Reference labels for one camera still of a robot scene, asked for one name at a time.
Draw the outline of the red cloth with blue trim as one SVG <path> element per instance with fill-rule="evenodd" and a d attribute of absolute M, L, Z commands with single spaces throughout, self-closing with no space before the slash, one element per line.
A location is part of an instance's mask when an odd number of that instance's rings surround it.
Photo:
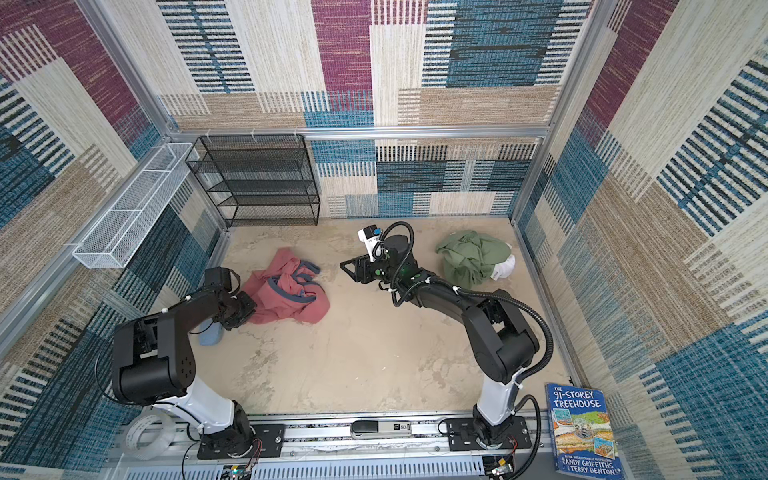
<path fill-rule="evenodd" d="M 315 278 L 321 269 L 293 251 L 279 249 L 269 266 L 253 271 L 242 290 L 255 302 L 248 322 L 267 324 L 284 319 L 316 324 L 330 310 L 330 301 Z"/>

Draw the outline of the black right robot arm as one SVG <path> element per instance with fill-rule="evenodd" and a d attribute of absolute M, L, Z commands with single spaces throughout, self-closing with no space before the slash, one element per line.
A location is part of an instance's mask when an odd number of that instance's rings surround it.
<path fill-rule="evenodd" d="M 376 281 L 390 293 L 395 307 L 411 303 L 463 326 L 484 375 L 473 407 L 475 435 L 483 448 L 501 445 L 511 436 L 523 382 L 543 370 L 553 356 L 554 340 L 546 321 L 503 290 L 468 290 L 420 267 L 411 234 L 392 235 L 370 225 L 358 231 L 358 238 L 366 253 L 340 264 L 354 282 Z"/>

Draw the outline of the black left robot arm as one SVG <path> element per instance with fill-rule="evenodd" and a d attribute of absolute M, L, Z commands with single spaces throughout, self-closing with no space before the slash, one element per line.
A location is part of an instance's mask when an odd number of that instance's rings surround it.
<path fill-rule="evenodd" d="M 233 330 L 252 316 L 255 302 L 240 285 L 234 271 L 210 268 L 196 291 L 171 307 L 117 326 L 113 334 L 115 399 L 165 409 L 190 422 L 198 431 L 200 458 L 242 457 L 256 441 L 243 407 L 197 378 L 190 340 L 207 320 Z"/>

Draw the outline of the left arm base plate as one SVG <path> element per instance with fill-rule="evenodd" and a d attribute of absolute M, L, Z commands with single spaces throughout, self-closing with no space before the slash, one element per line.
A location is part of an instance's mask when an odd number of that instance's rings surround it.
<path fill-rule="evenodd" d="M 259 458 L 279 458 L 282 453 L 285 424 L 251 425 L 252 439 L 244 447 L 237 447 L 233 452 L 223 447 L 214 447 L 209 436 L 203 436 L 196 453 L 198 460 L 240 460 Z"/>

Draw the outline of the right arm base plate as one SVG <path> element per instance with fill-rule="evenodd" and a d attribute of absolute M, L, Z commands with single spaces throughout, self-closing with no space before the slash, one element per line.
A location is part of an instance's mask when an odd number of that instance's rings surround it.
<path fill-rule="evenodd" d="M 439 431 L 451 451 L 530 449 L 533 446 L 526 420 L 510 416 L 499 425 L 477 418 L 449 418 L 440 422 Z"/>

